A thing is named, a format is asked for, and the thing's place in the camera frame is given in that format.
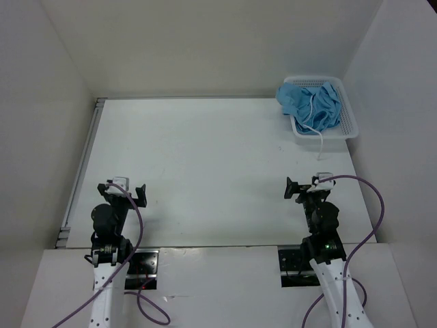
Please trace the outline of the blue mesh shorts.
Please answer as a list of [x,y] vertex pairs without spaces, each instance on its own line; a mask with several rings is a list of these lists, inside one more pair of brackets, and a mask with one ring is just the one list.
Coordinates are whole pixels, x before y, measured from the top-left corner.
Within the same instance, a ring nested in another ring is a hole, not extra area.
[[341,102],[334,86],[325,82],[320,87],[300,87],[285,82],[276,93],[284,115],[294,118],[296,129],[303,135],[316,135],[320,140],[318,157],[324,147],[323,132],[339,125]]

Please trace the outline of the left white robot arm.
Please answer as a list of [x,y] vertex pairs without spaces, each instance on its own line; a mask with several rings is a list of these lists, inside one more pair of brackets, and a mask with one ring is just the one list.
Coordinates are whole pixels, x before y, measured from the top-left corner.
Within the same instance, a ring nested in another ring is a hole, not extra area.
[[98,185],[105,203],[91,212],[91,263],[94,267],[94,298],[90,327],[124,327],[124,286],[126,275],[137,263],[134,246],[122,236],[130,210],[145,208],[145,186],[135,189],[137,196],[126,196],[129,179],[114,177]]

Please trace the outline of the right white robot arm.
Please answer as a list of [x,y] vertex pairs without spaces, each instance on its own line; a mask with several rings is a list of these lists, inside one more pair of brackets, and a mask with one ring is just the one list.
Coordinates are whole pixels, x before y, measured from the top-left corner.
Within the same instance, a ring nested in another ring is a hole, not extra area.
[[285,199],[297,196],[304,208],[309,236],[301,243],[300,263],[313,269],[330,313],[332,327],[372,327],[359,299],[337,232],[339,209],[327,200],[334,181],[320,181],[331,174],[316,174],[311,184],[286,180]]

